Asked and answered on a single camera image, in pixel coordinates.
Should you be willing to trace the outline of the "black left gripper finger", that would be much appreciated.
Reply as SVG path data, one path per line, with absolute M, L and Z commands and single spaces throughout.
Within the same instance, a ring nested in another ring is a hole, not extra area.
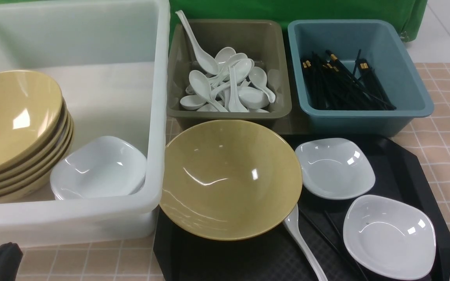
M 0 281 L 15 281 L 23 258 L 23 252 L 16 243 L 0 245 Z

